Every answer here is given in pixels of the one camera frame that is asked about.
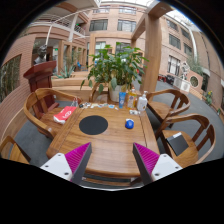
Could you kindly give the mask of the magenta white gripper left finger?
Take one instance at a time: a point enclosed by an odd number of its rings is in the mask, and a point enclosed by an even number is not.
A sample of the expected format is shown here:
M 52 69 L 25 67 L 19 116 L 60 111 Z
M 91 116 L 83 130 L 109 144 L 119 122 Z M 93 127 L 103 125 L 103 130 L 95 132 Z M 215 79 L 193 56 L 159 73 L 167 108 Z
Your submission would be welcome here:
M 55 154 L 41 169 L 79 185 L 91 153 L 91 143 L 87 143 L 66 154 Z

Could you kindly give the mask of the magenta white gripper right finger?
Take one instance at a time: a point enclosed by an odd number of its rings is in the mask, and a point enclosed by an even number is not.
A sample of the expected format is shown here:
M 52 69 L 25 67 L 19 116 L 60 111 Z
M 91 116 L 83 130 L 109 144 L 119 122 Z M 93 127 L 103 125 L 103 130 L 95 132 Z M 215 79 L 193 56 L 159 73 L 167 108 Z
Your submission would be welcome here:
M 138 143 L 133 144 L 133 155 L 144 185 L 182 169 L 168 154 L 159 155 Z

